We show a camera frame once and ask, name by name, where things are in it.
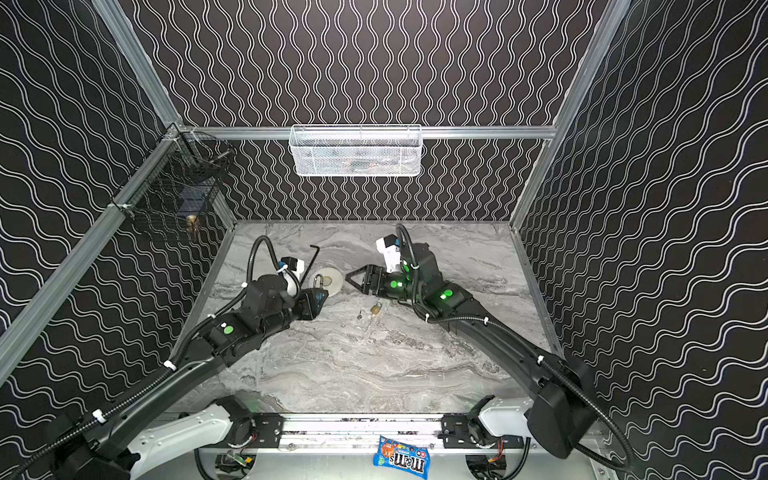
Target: marble tabletop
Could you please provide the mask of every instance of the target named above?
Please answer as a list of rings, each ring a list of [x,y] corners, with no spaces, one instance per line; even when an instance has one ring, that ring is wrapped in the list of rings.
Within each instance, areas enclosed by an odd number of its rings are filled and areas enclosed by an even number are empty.
[[[415,243],[426,242],[440,270],[483,306],[536,345],[549,349],[508,227],[502,223],[407,223]],[[272,240],[278,258],[309,263],[307,277],[332,266],[348,273],[383,265],[376,239],[394,233],[385,223],[242,223],[205,304],[203,319],[240,291],[253,241]],[[272,273],[266,247],[254,276]],[[484,353],[407,307],[377,302],[349,284],[329,298],[312,322],[294,322],[179,401],[171,411],[194,411],[231,393],[252,409],[278,412],[465,412],[485,395],[525,397]],[[362,318],[357,319],[362,310]]]

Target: black wire basket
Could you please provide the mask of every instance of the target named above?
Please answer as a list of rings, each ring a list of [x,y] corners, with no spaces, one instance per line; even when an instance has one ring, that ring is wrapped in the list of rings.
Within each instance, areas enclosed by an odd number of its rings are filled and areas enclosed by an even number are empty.
[[[182,133],[129,205],[133,230],[153,241],[198,241],[235,148],[207,134]]]

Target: wavy patterned wallpaper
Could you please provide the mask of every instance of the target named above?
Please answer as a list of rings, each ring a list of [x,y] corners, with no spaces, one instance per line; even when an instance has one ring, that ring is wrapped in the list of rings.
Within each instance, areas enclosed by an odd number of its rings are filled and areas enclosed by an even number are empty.
[[[300,177],[285,141],[246,141],[222,191],[268,220],[509,220],[540,140],[426,141],[418,177]]]
[[[47,422],[98,408],[168,358],[223,239],[207,219],[197,243],[152,243],[126,222],[104,248],[0,388],[0,478],[46,443]],[[41,460],[31,477],[47,470]]]
[[[0,333],[163,132],[88,0],[0,2]]]
[[[768,477],[768,3],[636,1],[521,234],[631,478]]]
[[[185,123],[552,124],[606,0],[121,0]]]

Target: white cable tie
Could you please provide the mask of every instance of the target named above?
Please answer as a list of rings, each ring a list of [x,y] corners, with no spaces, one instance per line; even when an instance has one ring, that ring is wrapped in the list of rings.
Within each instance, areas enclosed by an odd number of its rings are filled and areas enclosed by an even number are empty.
[[[104,413],[101,412],[101,409],[95,409],[93,412],[91,412],[91,415],[93,415],[94,418],[98,420],[98,422],[102,425],[107,423],[107,419],[104,418]]]

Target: candy bag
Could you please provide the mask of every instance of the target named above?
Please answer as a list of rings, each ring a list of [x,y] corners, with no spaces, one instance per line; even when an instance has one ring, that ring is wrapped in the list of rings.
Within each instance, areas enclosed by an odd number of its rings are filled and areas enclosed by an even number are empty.
[[[379,450],[373,456],[373,464],[378,467],[405,470],[426,480],[429,471],[429,452],[422,447],[380,437]]]

